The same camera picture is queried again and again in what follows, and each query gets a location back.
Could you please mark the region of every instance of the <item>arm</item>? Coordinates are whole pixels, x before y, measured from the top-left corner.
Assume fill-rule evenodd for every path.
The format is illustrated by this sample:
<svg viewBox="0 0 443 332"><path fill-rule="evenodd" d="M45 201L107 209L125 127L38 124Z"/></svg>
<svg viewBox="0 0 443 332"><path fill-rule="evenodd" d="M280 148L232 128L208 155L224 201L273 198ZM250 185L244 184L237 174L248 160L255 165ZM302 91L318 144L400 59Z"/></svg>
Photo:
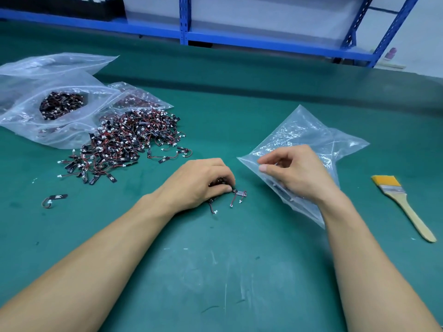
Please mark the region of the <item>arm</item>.
<svg viewBox="0 0 443 332"><path fill-rule="evenodd" d="M155 192L72 251L0 309L4 332L97 331L156 236L175 213L231 191L220 159L188 161Z"/></svg>
<svg viewBox="0 0 443 332"><path fill-rule="evenodd" d="M441 332L309 146L279 148L258 162L262 172L320 208L350 332Z"/></svg>

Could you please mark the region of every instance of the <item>forearm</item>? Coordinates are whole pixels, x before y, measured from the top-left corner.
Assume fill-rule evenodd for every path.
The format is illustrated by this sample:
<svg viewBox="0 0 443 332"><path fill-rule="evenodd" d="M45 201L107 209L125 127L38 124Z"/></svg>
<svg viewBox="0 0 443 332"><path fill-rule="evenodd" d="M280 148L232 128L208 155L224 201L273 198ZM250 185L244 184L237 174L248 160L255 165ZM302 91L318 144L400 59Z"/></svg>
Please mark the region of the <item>forearm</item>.
<svg viewBox="0 0 443 332"><path fill-rule="evenodd" d="M143 197L0 309L0 331L97 331L172 214ZM146 215L140 203L152 203Z"/></svg>
<svg viewBox="0 0 443 332"><path fill-rule="evenodd" d="M441 331L342 193L318 203L350 332Z"/></svg>

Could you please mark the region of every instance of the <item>brush bristles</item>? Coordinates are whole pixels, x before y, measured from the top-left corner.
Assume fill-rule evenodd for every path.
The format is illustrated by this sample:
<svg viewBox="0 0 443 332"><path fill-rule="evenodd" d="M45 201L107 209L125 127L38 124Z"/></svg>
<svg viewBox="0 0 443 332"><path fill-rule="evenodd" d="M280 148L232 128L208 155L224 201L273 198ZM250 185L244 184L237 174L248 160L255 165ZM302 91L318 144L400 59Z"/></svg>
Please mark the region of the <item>brush bristles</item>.
<svg viewBox="0 0 443 332"><path fill-rule="evenodd" d="M401 186L398 180L394 176L372 176L372 180L378 186L380 185Z"/></svg>

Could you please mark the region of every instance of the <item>green table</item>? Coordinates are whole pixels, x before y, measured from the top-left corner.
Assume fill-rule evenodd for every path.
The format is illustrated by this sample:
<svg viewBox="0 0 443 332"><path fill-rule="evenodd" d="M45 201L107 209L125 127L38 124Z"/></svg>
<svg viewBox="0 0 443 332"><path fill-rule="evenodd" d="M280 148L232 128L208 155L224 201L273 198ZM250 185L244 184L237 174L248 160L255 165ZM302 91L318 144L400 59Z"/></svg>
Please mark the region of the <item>green table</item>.
<svg viewBox="0 0 443 332"><path fill-rule="evenodd" d="M136 269L103 331L346 330L326 235L293 212L237 156L299 104L371 145L338 163L341 188L443 322L443 88L415 74L0 23L0 64L58 52L120 55L98 74L175 105L192 158L221 157L248 191L174 218ZM0 304L152 192L183 158L115 171L117 184L60 180L57 150L0 129ZM422 240L372 183L393 174L440 239ZM41 201L67 193L46 210Z"/></svg>

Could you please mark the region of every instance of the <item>brush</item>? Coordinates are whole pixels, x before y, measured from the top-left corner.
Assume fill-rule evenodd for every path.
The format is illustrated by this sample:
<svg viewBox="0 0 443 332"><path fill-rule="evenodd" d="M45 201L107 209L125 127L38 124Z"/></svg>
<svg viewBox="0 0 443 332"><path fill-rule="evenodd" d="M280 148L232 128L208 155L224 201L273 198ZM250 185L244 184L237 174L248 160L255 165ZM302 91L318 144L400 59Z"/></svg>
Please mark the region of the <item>brush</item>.
<svg viewBox="0 0 443 332"><path fill-rule="evenodd" d="M395 200L403 209L423 239L431 243L437 241L430 229L419 218L417 213L414 212L412 207L409 206L406 200L407 194L394 176L372 176L372 180L385 195Z"/></svg>

